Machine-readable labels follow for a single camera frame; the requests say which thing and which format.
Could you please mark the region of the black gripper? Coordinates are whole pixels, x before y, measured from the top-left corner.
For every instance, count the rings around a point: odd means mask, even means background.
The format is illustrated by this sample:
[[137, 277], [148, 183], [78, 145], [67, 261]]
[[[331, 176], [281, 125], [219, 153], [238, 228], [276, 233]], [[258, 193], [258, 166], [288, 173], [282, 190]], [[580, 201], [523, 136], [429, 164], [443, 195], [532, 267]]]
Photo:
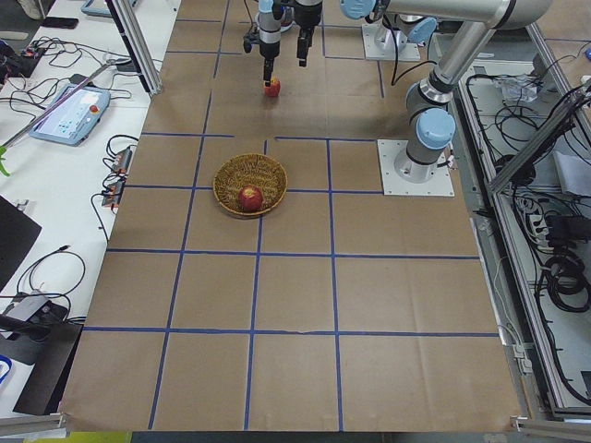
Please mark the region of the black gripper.
[[271, 85], [273, 79], [274, 58], [280, 53], [281, 32], [263, 29], [249, 30], [243, 37], [243, 49], [246, 54], [252, 52], [254, 46], [259, 46], [260, 55], [265, 58], [263, 64], [263, 84]]
[[298, 33], [296, 58], [300, 67], [308, 65], [308, 52], [312, 46], [314, 28], [321, 21], [321, 4], [295, 4], [295, 23], [301, 28]]

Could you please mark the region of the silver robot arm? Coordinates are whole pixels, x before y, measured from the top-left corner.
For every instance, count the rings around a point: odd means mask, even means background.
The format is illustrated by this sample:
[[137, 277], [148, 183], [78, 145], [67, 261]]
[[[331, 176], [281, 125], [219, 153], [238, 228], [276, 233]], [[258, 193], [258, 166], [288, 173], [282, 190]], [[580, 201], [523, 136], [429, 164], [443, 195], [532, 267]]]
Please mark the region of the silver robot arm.
[[263, 57], [263, 85], [271, 85], [275, 59], [280, 55], [282, 7], [275, 1], [258, 1], [256, 19], [249, 16], [250, 27], [243, 37], [243, 49], [249, 54], [253, 47], [259, 47]]
[[447, 53], [429, 76], [407, 92], [406, 109], [412, 127], [406, 147], [394, 168], [410, 183], [426, 183], [438, 167], [438, 158], [452, 141], [455, 122], [445, 110], [464, 72], [496, 30], [514, 30], [541, 18], [550, 1], [387, 1], [383, 10], [398, 16], [461, 20]]

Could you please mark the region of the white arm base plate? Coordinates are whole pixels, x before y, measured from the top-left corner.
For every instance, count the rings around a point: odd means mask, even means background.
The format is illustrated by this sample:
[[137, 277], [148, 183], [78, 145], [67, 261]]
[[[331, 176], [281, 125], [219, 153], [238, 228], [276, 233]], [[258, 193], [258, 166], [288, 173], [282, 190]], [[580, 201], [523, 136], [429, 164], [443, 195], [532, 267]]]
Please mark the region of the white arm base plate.
[[383, 194], [389, 197], [453, 198], [450, 168], [444, 153], [431, 165], [413, 162], [406, 140], [378, 139]]
[[362, 37], [367, 60], [416, 62], [421, 58], [416, 43], [408, 42], [399, 30], [391, 31], [381, 23], [364, 24]]

